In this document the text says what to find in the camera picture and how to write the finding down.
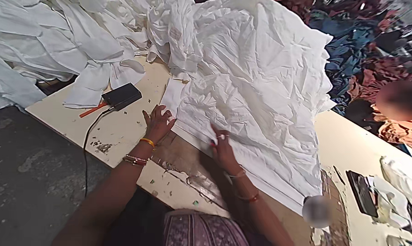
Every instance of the black cable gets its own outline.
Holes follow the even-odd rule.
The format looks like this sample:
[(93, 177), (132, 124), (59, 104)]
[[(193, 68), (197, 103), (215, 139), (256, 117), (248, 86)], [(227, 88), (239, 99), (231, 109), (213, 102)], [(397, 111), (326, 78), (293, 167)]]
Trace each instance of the black cable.
[(85, 176), (85, 178), (84, 178), (84, 179), (85, 179), (84, 197), (87, 196), (87, 158), (86, 158), (86, 144), (87, 144), (87, 139), (89, 138), (90, 130), (92, 129), (92, 127), (95, 126), (95, 124), (98, 122), (98, 120), (101, 118), (101, 116), (103, 116), (105, 113), (110, 112), (112, 109), (113, 109), (113, 108), (110, 108), (110, 109), (102, 112), (102, 113), (97, 117), (97, 119), (92, 123), (92, 125), (91, 125), (91, 126), (89, 127), (89, 129), (87, 130), (87, 132), (86, 132), (86, 137), (84, 138), (83, 155), (84, 155), (84, 164), (85, 164), (85, 166), (86, 166), (85, 174), (84, 174), (84, 176)]

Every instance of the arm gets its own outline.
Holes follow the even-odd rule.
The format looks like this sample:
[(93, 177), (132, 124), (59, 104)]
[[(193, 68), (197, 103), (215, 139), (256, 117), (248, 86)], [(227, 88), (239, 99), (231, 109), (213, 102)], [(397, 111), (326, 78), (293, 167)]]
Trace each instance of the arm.
[[(229, 175), (238, 176), (232, 178), (238, 196), (247, 198), (247, 200), (256, 196), (259, 193), (258, 188), (245, 174), (241, 175), (243, 169), (236, 161), (233, 149), (229, 144), (229, 132), (218, 130), (213, 125), (212, 128), (218, 139), (218, 144), (213, 147), (214, 158)], [(257, 197), (257, 200), (249, 203), (249, 210), (258, 231), (275, 246), (293, 246), (294, 242), (277, 216), (262, 197)]]
[[(161, 115), (164, 105), (156, 105), (150, 116), (143, 111), (147, 124), (145, 138), (157, 143), (174, 126), (175, 120), (168, 125), (170, 111)], [(151, 157), (153, 147), (140, 141), (129, 155), (141, 159)], [(111, 224), (121, 214), (125, 205), (136, 191), (136, 182), (142, 167), (122, 161), (113, 169), (110, 176), (97, 189), (89, 194), (71, 216), (65, 227), (54, 238), (52, 246), (101, 245)]]

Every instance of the bangle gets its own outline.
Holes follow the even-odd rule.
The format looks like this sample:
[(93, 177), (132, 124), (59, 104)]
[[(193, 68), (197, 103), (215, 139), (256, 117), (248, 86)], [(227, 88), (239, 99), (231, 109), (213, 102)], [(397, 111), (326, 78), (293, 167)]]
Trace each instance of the bangle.
[(126, 162), (129, 162), (133, 166), (140, 166), (140, 167), (145, 166), (145, 164), (139, 164), (139, 162), (137, 160), (130, 160), (130, 159), (127, 159), (126, 157), (124, 157), (122, 160), (126, 161)]
[(240, 178), (245, 176), (245, 170), (242, 169), (241, 171), (239, 171), (239, 173), (237, 173), (236, 175), (230, 175), (228, 173), (225, 172), (225, 174), (227, 174), (227, 176), (229, 176), (230, 178)]
[(148, 138), (141, 138), (141, 139), (139, 139), (139, 141), (146, 141), (147, 143), (149, 143), (153, 148), (154, 148), (154, 143), (153, 143), (153, 141), (151, 141), (150, 139), (148, 139)]
[(255, 202), (255, 201), (257, 201), (257, 200), (259, 199), (259, 191), (256, 193), (256, 195), (254, 195), (254, 196), (252, 196), (252, 197), (249, 197), (249, 198), (240, 197), (240, 196), (238, 196), (237, 194), (235, 194), (235, 196), (236, 196), (237, 198), (239, 198), (239, 199), (242, 199), (242, 200), (245, 200), (245, 201), (251, 203), (251, 202)]
[(126, 154), (125, 157), (132, 158), (132, 159), (136, 159), (136, 160), (140, 160), (140, 161), (143, 161), (143, 162), (147, 162), (147, 161), (150, 160), (149, 158), (148, 158), (147, 160), (145, 160), (145, 159), (140, 159), (140, 158), (131, 156), (131, 155), (129, 155), (129, 154)]

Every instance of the yellow bangle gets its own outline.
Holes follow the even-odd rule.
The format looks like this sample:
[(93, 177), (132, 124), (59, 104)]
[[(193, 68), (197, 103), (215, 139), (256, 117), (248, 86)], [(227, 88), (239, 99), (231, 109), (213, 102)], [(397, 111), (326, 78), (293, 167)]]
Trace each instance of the yellow bangle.
[(151, 141), (150, 139), (148, 139), (148, 138), (141, 138), (139, 141), (147, 141), (147, 143), (149, 143), (153, 148), (154, 148), (154, 143), (153, 143), (153, 141)]

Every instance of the red fabric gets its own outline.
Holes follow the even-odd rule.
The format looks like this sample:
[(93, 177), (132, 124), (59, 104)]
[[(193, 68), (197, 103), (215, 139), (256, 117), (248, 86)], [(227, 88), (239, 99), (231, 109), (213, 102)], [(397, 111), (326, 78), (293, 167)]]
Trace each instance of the red fabric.
[(367, 58), (363, 60), (362, 67), (362, 83), (359, 83), (358, 75), (349, 81), (348, 92), (352, 101), (363, 99), (374, 104), (377, 93), (384, 85), (393, 81), (412, 81), (412, 74), (396, 57)]

